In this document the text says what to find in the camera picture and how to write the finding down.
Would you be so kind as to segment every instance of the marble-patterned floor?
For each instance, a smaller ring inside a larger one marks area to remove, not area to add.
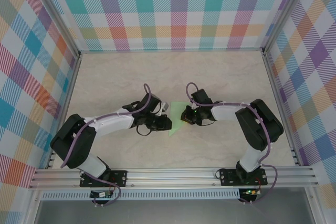
[[[280,119],[258,51],[84,55],[68,116],[113,112],[143,98],[145,82],[165,102],[188,102],[185,86],[190,81],[213,101],[263,99]],[[246,148],[237,121],[218,121],[206,127],[185,124],[171,136],[168,131],[144,137],[135,129],[121,130],[96,140],[91,152],[114,168],[228,167],[236,165]],[[57,157],[54,168],[61,163]],[[264,163],[294,165],[285,134]]]

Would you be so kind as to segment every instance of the purple cable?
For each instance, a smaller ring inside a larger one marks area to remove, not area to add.
[[[107,118],[107,117],[109,117],[109,116],[114,116],[114,115],[117,115],[117,116],[120,116],[120,115],[131,115],[131,114],[135,114],[135,113],[138,113],[138,112],[144,110],[144,109],[148,106],[148,104],[149,104],[149,102],[150,102],[150,100],[151,100],[151,88],[148,86],[147,83],[145,83],[145,84],[143,85],[143,87],[144,87],[146,93],[149,94],[149,95],[148,95],[148,99],[147,99],[145,105],[144,105],[143,107],[141,107],[140,109],[135,110],[135,111],[132,111],[132,112],[110,113],[110,114],[106,114],[106,115],[101,115],[101,116],[99,116],[99,117],[97,117],[97,118],[95,118],[95,119],[93,119],[93,120],[87,122],[86,124],[84,124],[83,127],[80,128],[80,130],[79,130],[78,133],[76,134],[76,136],[75,136],[75,138],[74,138],[74,140],[73,140],[73,142],[72,142],[72,144],[71,144],[71,146],[70,146],[70,149],[69,149],[69,151],[68,151],[68,154],[67,154],[66,158],[64,159],[63,164],[61,165],[61,168],[63,168],[64,166],[66,166],[66,164],[67,164],[67,162],[68,162],[68,160],[69,160],[69,157],[70,157],[70,155],[71,155],[71,153],[72,153],[72,151],[73,151],[73,148],[74,148],[74,146],[75,146],[75,144],[76,144],[76,142],[77,142],[77,139],[78,139],[78,137],[80,136],[80,134],[83,132],[83,130],[84,130],[88,125],[90,125],[91,123],[93,123],[95,120],[97,121],[97,120],[99,120],[99,119]],[[102,180],[102,179],[98,179],[98,178],[92,176],[92,175],[89,174],[89,173],[85,173],[85,174],[88,175],[90,178],[96,180],[96,181],[99,181],[99,182],[101,182],[101,183],[105,183],[105,184],[114,186],[114,187],[116,187],[116,188],[119,190],[119,193],[118,193],[117,197],[116,197],[115,199],[113,199],[113,200],[108,201],[104,206],[108,206],[108,205],[114,203],[114,202],[120,197],[120,195],[121,195],[121,189],[120,189],[120,187],[119,187],[118,185],[116,185],[115,183],[112,183],[112,182],[109,182],[109,181],[105,181],[105,180]]]
[[[223,102],[223,103],[201,104],[201,103],[195,102],[195,101],[193,100],[193,98],[189,95],[189,92],[188,92],[188,88],[189,88],[190,85],[194,85],[195,88],[196,88],[196,90],[198,91],[198,86],[197,86],[195,83],[193,83],[193,82],[189,82],[189,83],[187,84],[186,88],[185,88],[185,92],[187,93],[187,96],[188,96],[189,100],[190,100],[191,102],[195,103],[195,104],[198,105],[198,106],[203,106],[203,107],[222,106],[222,105],[224,105],[224,106],[244,106],[244,107],[247,107],[248,109],[250,109],[250,110],[253,112],[253,114],[254,114],[254,115],[257,117],[257,119],[259,120],[262,129],[264,130],[264,133],[265,133],[265,136],[266,136],[266,140],[267,140],[267,152],[266,152],[266,154],[259,160],[259,163],[261,164],[261,162],[262,162],[266,157],[268,157],[269,153],[271,152],[271,140],[270,140],[270,138],[269,138],[269,135],[268,135],[266,126],[265,126],[265,124],[263,123],[263,121],[262,121],[260,115],[257,113],[257,111],[256,111],[255,109],[253,109],[250,105],[247,105],[247,104],[244,104],[244,103]],[[274,182],[273,182],[272,186],[269,188],[268,192],[263,196],[263,198],[265,198],[265,196],[268,195],[268,194],[273,190],[273,188],[275,187],[275,183],[277,182],[277,179],[278,179],[278,171],[277,171],[277,169],[276,169],[274,166],[272,166],[272,165],[264,165],[264,164],[262,164],[262,166],[271,167],[271,168],[273,168],[274,171],[275,171]],[[259,198],[259,199],[255,200],[254,202],[261,201],[261,199],[263,199],[263,198]]]

